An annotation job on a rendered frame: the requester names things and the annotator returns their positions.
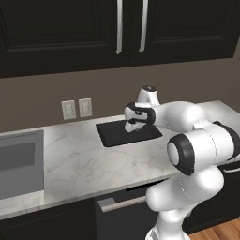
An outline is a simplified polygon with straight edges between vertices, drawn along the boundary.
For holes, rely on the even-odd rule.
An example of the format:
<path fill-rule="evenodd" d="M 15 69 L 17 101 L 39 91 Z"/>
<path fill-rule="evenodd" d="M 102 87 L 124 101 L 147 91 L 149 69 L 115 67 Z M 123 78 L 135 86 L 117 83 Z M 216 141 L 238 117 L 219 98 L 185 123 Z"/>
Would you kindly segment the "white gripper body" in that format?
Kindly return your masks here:
<path fill-rule="evenodd" d="M 125 124 L 125 131 L 130 133 L 133 131 L 137 131 L 143 127 L 143 123 L 135 120 L 128 120 Z"/>

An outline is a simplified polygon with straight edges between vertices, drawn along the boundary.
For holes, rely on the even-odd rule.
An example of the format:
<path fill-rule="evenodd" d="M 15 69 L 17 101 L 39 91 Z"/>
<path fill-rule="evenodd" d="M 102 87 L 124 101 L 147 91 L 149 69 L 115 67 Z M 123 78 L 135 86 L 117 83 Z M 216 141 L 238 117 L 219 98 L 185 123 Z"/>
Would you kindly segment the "black tray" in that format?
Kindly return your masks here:
<path fill-rule="evenodd" d="M 162 133 L 155 126 L 145 125 L 140 129 L 126 132 L 125 125 L 126 120 L 96 124 L 103 145 L 113 147 L 162 137 Z"/>

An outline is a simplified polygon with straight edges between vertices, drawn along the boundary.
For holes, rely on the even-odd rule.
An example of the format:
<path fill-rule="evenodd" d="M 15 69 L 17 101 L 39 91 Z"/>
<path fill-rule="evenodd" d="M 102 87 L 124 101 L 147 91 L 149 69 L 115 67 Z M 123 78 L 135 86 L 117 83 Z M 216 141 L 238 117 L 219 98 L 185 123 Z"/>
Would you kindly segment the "grey sink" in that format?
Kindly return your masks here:
<path fill-rule="evenodd" d="M 0 200 L 44 189 L 44 131 L 0 134 Z"/>

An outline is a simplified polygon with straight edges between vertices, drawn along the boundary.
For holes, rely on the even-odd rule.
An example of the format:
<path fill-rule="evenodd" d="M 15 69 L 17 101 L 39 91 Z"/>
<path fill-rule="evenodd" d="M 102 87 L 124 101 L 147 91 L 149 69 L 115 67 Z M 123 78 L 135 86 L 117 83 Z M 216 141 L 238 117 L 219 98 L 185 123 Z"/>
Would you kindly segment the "black dishwasher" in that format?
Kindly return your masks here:
<path fill-rule="evenodd" d="M 158 212 L 152 211 L 146 202 L 134 203 L 109 212 L 103 212 L 101 207 L 142 197 L 149 187 L 159 182 L 161 181 L 97 196 L 97 240 L 144 240 L 158 219 Z"/>

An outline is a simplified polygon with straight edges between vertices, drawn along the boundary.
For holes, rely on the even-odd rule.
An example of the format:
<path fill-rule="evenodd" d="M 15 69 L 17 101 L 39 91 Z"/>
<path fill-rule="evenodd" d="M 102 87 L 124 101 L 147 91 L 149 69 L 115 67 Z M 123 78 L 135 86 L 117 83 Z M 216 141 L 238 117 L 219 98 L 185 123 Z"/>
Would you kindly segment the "black upper cupboard door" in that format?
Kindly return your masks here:
<path fill-rule="evenodd" d="M 139 53 L 143 0 L 132 0 L 131 60 L 138 65 L 232 58 L 240 37 L 240 0 L 149 0 Z"/>
<path fill-rule="evenodd" d="M 120 68 L 128 61 L 131 0 L 0 0 L 0 78 Z"/>

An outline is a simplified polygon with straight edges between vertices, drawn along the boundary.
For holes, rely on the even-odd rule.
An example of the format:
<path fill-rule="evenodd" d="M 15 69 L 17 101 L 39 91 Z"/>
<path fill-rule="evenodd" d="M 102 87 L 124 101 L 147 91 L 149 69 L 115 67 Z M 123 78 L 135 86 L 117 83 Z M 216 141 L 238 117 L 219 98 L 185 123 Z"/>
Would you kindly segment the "black cupboard door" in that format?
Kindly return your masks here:
<path fill-rule="evenodd" d="M 120 68 L 128 61 L 131 0 L 0 0 L 0 78 Z"/>
<path fill-rule="evenodd" d="M 232 58 L 240 37 L 240 0 L 149 0 L 139 53 L 143 0 L 132 0 L 131 60 L 138 65 Z"/>
<path fill-rule="evenodd" d="M 0 220 L 0 240 L 97 240 L 94 199 Z"/>

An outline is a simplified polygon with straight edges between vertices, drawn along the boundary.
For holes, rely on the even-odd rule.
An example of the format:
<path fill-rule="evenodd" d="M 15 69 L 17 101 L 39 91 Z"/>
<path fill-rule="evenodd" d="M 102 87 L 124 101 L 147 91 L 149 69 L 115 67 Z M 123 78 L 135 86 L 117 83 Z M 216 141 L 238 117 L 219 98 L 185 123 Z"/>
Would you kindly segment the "black lower drawer front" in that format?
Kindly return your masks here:
<path fill-rule="evenodd" d="M 224 176 L 223 189 L 212 199 L 196 206 L 183 223 L 186 234 L 192 234 L 240 217 L 240 172 L 225 170 L 240 168 L 240 160 L 218 166 Z"/>

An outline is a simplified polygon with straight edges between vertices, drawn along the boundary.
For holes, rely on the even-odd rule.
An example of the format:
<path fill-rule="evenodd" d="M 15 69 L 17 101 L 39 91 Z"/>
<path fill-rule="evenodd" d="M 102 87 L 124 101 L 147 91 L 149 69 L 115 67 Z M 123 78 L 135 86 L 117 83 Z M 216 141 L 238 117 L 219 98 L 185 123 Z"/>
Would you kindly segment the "black lower cupboard door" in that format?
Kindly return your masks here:
<path fill-rule="evenodd" d="M 97 240 L 94 199 L 0 220 L 0 240 Z"/>

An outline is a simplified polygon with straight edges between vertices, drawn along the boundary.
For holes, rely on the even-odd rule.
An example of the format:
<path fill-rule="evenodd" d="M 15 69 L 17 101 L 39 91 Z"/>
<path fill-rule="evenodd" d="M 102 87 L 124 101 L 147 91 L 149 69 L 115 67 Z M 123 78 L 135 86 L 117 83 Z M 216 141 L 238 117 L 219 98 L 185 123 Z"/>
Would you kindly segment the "white wall outlet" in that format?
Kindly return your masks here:
<path fill-rule="evenodd" d="M 62 101 L 61 105 L 62 105 L 63 117 L 65 120 L 76 118 L 76 108 L 75 108 L 74 100 Z"/>
<path fill-rule="evenodd" d="M 90 117 L 92 115 L 92 100 L 83 98 L 79 100 L 80 117 Z"/>

